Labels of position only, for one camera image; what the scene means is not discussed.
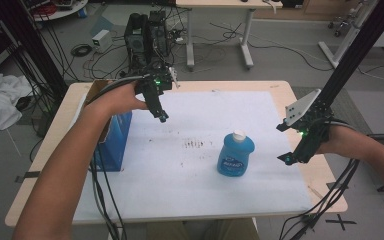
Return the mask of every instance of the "table leg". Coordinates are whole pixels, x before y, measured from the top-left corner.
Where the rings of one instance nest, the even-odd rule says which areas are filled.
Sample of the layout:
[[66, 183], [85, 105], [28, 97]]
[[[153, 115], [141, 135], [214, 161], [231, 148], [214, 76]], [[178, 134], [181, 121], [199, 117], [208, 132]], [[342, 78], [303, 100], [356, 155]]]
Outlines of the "table leg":
[[186, 44], [186, 64], [190, 71], [193, 70], [195, 66], [194, 56], [193, 56], [193, 40], [192, 40], [192, 9], [188, 9], [187, 12], [188, 18], [188, 43]]
[[252, 16], [254, 15], [254, 12], [255, 12], [255, 9], [248, 10], [246, 15], [246, 26], [245, 26], [244, 37], [239, 38], [241, 42], [242, 53], [244, 54], [245, 63], [248, 69], [254, 66], [254, 63], [252, 62], [251, 54], [249, 53], [249, 48], [248, 48], [248, 37], [249, 37], [249, 32], [251, 31], [251, 22], [252, 22]]

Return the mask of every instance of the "human arm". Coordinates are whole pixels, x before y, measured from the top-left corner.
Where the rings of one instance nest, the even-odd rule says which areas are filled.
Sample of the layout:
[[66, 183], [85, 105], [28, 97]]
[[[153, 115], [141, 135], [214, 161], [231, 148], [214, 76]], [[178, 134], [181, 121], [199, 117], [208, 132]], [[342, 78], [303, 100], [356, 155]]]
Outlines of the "human arm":
[[70, 239], [74, 212], [89, 162], [108, 119], [146, 109], [134, 84], [114, 89], [84, 108], [40, 174], [14, 229], [13, 239]]
[[363, 160], [373, 167], [384, 183], [384, 145], [366, 135], [347, 127], [331, 126], [329, 141], [320, 146], [318, 153]]

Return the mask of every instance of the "blue dish soap bottle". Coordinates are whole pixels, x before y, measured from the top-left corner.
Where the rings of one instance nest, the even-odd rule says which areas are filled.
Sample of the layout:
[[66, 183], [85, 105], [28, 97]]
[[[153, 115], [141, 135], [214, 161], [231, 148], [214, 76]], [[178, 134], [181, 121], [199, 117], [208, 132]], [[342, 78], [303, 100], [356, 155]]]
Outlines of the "blue dish soap bottle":
[[217, 163], [219, 173], [229, 177], [242, 176], [247, 167], [249, 154], [255, 149], [254, 142], [242, 130], [235, 130], [224, 137], [224, 146]]

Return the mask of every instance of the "white cloth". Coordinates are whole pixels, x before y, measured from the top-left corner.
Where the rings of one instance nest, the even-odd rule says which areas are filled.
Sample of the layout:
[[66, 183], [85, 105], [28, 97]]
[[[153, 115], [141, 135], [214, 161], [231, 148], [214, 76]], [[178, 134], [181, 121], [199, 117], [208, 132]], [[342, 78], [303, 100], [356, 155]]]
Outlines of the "white cloth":
[[18, 99], [31, 93], [32, 88], [24, 76], [3, 76], [0, 74], [0, 130], [16, 123], [22, 116], [15, 108]]

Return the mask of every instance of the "white paper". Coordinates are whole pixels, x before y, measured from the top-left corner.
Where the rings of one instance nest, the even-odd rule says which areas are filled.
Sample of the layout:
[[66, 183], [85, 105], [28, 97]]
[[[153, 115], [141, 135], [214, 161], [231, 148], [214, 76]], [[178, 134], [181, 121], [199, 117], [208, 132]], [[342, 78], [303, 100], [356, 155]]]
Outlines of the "white paper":
[[[134, 111], [122, 171], [108, 173], [125, 221], [290, 214], [311, 207], [298, 167], [277, 159], [291, 149], [276, 130], [281, 119], [269, 92], [167, 92], [160, 100], [167, 122]], [[218, 173], [217, 160], [224, 136], [235, 129], [247, 133], [255, 151], [243, 176], [227, 177]], [[90, 174], [75, 221], [102, 221]]]

